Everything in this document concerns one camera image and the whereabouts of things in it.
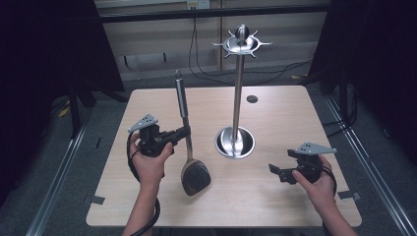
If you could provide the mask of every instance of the forearm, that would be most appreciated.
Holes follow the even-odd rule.
[[[132,235],[147,225],[154,215],[154,206],[159,186],[143,187],[129,216],[123,235]],[[151,230],[144,235],[151,235]]]
[[[336,205],[318,210],[328,231],[334,236],[357,236],[356,232],[344,219]]]

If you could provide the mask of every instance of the person's left hand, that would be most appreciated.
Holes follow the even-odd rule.
[[[135,153],[139,147],[136,141],[139,139],[139,133],[132,135],[130,140],[130,153]],[[133,156],[133,164],[138,172],[142,187],[159,186],[163,176],[163,169],[166,159],[172,153],[172,143],[168,143],[158,157],[148,157],[137,151]]]

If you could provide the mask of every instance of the wooden table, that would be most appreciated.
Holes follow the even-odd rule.
[[[303,227],[321,226],[300,185],[280,183],[268,164],[293,168],[289,148],[304,142],[329,147],[313,103],[304,87],[243,87],[241,127],[255,137],[254,151],[243,159],[229,159],[214,146],[216,134],[232,126],[234,88],[186,88],[194,158],[201,160],[211,184],[189,197],[181,185],[186,162],[185,140],[175,147],[165,164],[158,198],[161,215],[155,226],[168,227]],[[248,95],[259,101],[249,103]],[[87,223],[91,226],[126,224],[139,191],[139,183],[127,165],[127,130],[146,114],[159,122],[160,131],[182,126],[175,88],[141,89],[132,93],[95,195],[103,205],[91,204]],[[337,180],[338,192],[348,190],[333,154],[326,154]],[[352,199],[337,205],[352,226],[361,216]]]

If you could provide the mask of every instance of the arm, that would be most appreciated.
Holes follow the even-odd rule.
[[[320,159],[323,165],[331,170],[330,163],[322,155],[320,155]],[[297,182],[306,190],[307,196],[331,235],[357,235],[338,210],[334,200],[334,183],[325,172],[322,172],[320,179],[313,184],[296,170],[292,174]]]
[[[138,150],[135,141],[139,134],[134,134],[131,139],[130,152]],[[122,235],[132,235],[147,225],[153,218],[156,196],[159,191],[159,183],[163,176],[165,160],[172,151],[172,143],[168,143],[158,157],[147,157],[136,152],[133,162],[141,180],[141,189],[133,206],[128,223]],[[144,235],[151,235],[151,230]]]

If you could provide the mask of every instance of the black horizontal bar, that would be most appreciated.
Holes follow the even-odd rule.
[[[137,14],[109,14],[100,15],[102,23],[143,22],[157,20],[176,20],[193,18],[236,17],[272,14],[315,13],[327,12],[330,4],[293,5],[280,7],[256,8],[222,8],[207,10],[186,10],[173,12],[137,13]]]

